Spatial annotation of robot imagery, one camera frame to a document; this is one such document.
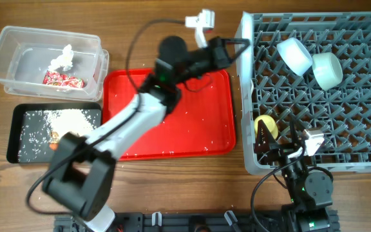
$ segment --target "tray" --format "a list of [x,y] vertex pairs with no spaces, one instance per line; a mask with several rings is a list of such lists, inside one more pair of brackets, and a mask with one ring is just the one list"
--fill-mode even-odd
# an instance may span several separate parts
[[[130,70],[140,85],[151,69]],[[230,152],[236,144],[229,75],[225,70],[208,73],[202,80],[190,80],[190,89],[212,84],[198,93],[182,84],[182,99],[163,123],[149,130],[121,157],[121,160],[164,159]],[[135,90],[124,70],[110,73],[104,81],[104,123],[133,98]]]
[[[80,110],[81,114],[76,114],[76,111],[67,111],[67,115],[62,115],[61,122],[52,118],[59,118],[59,115],[53,115],[53,112],[63,110]],[[48,104],[20,104],[15,107],[12,114],[11,132],[8,141],[8,150],[6,159],[8,162],[15,163],[42,163],[51,161],[54,150],[50,148],[52,144],[52,124],[64,125],[64,131],[67,132],[67,127],[73,129],[73,120],[78,117],[84,117],[83,130],[78,131],[89,132],[101,125],[101,107],[94,102],[78,102],[78,103],[48,103]]]
[[[237,60],[248,172],[260,175],[277,166],[253,150],[253,120],[262,114],[279,122],[280,142],[290,140],[291,119],[306,128],[322,129],[325,144],[306,160],[308,165],[371,172],[371,12],[244,13],[236,37],[248,38],[253,44]],[[311,54],[334,53],[343,68],[343,82],[323,91],[311,69],[303,77],[295,75],[276,50],[278,43],[291,37],[299,39]]]

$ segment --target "dish rack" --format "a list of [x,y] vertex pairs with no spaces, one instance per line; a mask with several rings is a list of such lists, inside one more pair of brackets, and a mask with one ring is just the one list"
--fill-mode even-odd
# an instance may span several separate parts
[[[243,13],[236,37],[252,44],[236,62],[246,170],[263,175],[278,166],[254,152],[254,119],[266,114],[277,122],[279,142],[290,141],[292,119],[306,128],[321,128],[325,143],[315,156],[305,158],[308,165],[371,172],[371,12]],[[323,91],[311,68],[303,77],[294,74],[276,49],[291,37],[312,55],[334,53],[343,82]]]

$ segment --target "white tissue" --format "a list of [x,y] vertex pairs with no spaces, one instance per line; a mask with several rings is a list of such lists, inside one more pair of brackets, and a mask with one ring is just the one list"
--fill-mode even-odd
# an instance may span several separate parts
[[69,44],[65,46],[65,48],[62,50],[62,55],[51,61],[51,65],[49,65],[48,71],[55,72],[56,69],[60,67],[62,67],[62,70],[64,72],[70,70],[72,68],[73,56],[74,52],[71,50],[71,45]]

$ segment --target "wooden surface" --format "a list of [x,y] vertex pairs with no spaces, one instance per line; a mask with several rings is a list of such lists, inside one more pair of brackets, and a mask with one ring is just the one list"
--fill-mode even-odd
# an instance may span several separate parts
[[[0,3],[0,32],[6,25],[28,26],[98,35],[111,54],[110,70],[123,68],[128,44],[140,25],[158,17],[183,19],[202,8],[216,12],[213,35],[233,37],[242,11],[248,12],[347,12],[371,11],[371,1],[234,0],[234,1],[90,1],[33,3],[5,0]],[[156,26],[138,43],[132,68],[149,67],[158,42],[167,35],[183,37],[195,48],[192,30],[180,26]],[[240,84],[235,67],[229,69],[236,110],[237,144],[230,154],[118,164],[108,204],[117,211],[225,211],[249,209],[250,194],[261,177],[249,175],[243,163],[240,129]],[[50,99],[6,94],[0,84],[0,231],[51,231],[52,217],[33,214],[24,204],[31,184],[46,166],[19,166],[5,159],[12,110],[24,102],[54,102]],[[343,231],[371,231],[371,174],[342,173],[335,176],[334,209],[339,210]],[[260,188],[258,209],[279,209],[289,203],[288,193],[273,179]],[[59,208],[39,190],[32,202],[39,208]]]

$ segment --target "red tray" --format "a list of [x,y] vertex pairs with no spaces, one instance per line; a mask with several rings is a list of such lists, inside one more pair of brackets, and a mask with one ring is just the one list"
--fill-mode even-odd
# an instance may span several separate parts
[[[137,86],[152,70],[130,70]],[[164,159],[230,152],[236,145],[233,102],[229,74],[225,70],[208,73],[201,80],[188,82],[197,90],[210,81],[212,84],[198,93],[179,85],[182,98],[174,112],[163,123],[149,130],[136,141],[121,160]],[[135,90],[125,70],[108,74],[104,81],[103,122],[122,110],[133,98]]]

